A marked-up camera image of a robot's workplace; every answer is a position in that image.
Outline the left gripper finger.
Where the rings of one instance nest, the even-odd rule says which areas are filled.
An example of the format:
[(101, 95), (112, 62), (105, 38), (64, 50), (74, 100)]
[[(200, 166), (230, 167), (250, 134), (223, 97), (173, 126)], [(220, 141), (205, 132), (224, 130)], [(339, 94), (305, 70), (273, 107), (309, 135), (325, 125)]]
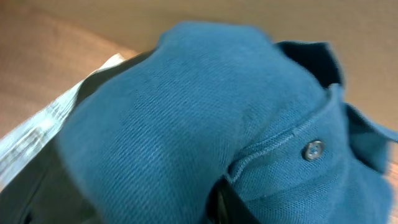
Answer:
[(215, 224), (260, 224), (225, 178), (213, 186), (206, 215)]

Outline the teal blue polo shirt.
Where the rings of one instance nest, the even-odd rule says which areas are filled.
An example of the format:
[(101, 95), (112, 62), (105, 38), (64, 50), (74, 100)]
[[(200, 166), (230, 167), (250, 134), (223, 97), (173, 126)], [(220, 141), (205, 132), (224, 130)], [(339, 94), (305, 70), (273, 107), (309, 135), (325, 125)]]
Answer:
[(324, 42), (184, 22), (69, 116), (57, 149), (106, 223), (202, 223), (226, 179), (260, 223), (387, 223), (397, 133), (346, 103)]

